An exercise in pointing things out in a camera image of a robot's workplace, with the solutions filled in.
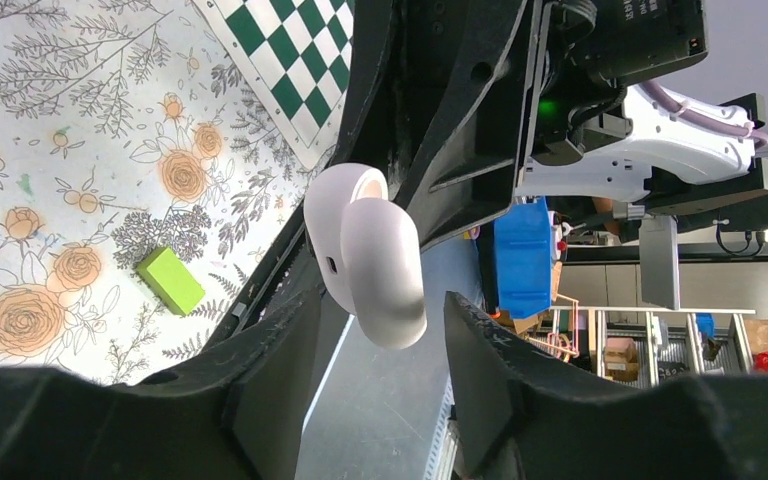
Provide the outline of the white oval earbud charging case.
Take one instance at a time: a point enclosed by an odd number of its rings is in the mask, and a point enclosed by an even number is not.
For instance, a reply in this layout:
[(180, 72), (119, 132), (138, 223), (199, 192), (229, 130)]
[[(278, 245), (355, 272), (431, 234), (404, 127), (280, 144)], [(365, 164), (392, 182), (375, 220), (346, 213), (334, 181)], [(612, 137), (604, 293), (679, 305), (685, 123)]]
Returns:
[(358, 163), (323, 170), (307, 189), (303, 217), (332, 298), (375, 345), (414, 345), (427, 328), (418, 230), (390, 200), (384, 174)]

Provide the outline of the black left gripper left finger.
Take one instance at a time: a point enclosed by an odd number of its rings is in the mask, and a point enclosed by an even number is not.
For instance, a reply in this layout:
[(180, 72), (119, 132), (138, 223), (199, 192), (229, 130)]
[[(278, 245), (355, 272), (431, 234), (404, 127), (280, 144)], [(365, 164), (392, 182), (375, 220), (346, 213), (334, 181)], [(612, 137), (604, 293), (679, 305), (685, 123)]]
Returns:
[(320, 323), (317, 290), (142, 382), (0, 368), (0, 479), (291, 479)]

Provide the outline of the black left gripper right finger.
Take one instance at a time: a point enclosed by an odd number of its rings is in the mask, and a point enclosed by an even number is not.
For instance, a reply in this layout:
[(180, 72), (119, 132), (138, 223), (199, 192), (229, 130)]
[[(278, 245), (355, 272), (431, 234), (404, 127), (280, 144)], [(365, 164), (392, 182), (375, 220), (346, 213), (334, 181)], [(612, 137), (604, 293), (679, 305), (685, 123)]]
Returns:
[(768, 374), (638, 389), (562, 362), (448, 292), (469, 479), (768, 479)]

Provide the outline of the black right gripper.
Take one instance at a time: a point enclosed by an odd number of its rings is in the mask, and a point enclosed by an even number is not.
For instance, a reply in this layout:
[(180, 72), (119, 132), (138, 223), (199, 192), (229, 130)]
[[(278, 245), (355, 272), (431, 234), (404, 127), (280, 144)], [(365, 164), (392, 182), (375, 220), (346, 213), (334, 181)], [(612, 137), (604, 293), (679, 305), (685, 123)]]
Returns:
[(701, 1), (359, 1), (334, 163), (395, 177), (422, 248), (523, 186), (646, 186), (643, 86), (708, 54)]

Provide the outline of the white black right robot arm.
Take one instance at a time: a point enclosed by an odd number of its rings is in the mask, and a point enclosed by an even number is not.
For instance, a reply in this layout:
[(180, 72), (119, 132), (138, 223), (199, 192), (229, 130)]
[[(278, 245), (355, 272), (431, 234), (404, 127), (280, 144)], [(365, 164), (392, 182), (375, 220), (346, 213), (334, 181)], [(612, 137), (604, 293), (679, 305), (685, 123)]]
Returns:
[(388, 228), (426, 249), (506, 213), (519, 185), (667, 214), (768, 190), (756, 96), (656, 84), (706, 57), (700, 1), (361, 1), (354, 27), (312, 235)]

